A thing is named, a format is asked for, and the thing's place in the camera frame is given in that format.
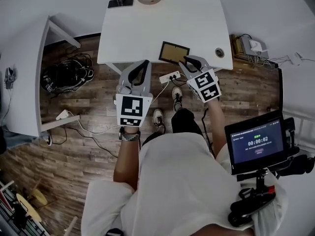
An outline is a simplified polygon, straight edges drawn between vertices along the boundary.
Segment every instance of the wristwatch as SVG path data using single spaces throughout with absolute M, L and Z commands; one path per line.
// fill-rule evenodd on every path
M 119 130 L 119 140 L 128 141 L 128 142 L 138 141 L 140 139 L 140 134 L 141 134 L 140 131 L 138 131 L 135 134 L 125 133 L 124 127 L 121 127 Z

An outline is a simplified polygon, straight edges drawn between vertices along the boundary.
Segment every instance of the smartphone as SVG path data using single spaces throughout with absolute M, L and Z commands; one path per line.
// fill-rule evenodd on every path
M 133 6 L 133 0 L 110 0 L 108 8 L 116 8 L 123 6 Z

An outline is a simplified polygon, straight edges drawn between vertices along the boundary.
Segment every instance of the white table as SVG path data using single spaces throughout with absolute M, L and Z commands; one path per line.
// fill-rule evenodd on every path
M 190 48 L 190 54 L 205 58 L 219 69 L 232 70 L 232 53 L 220 0 L 162 0 L 144 5 L 107 9 L 97 63 L 158 60 L 163 41 Z M 216 48 L 224 57 L 215 54 Z
M 16 81 L 13 83 L 10 108 L 4 123 L 11 132 L 39 137 L 42 131 L 80 119 L 80 116 L 74 116 L 44 124 L 41 122 L 40 71 L 48 30 L 77 48 L 81 47 L 79 42 L 51 22 L 48 16 L 39 18 L 7 43 L 0 59 L 1 116 L 6 113 L 10 102 L 9 91 L 4 88 L 5 71 L 10 67 L 16 71 Z

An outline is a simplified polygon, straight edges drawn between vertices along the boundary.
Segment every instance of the cable bundle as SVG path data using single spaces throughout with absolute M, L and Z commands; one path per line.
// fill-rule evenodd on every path
M 40 85 L 57 97 L 61 93 L 77 91 L 94 76 L 91 56 L 78 53 L 59 64 L 46 67 L 40 76 Z

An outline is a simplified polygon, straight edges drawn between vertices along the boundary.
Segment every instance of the monitor screen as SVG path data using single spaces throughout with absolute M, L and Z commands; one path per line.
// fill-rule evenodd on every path
M 234 163 L 243 163 L 284 149 L 280 120 L 231 134 Z

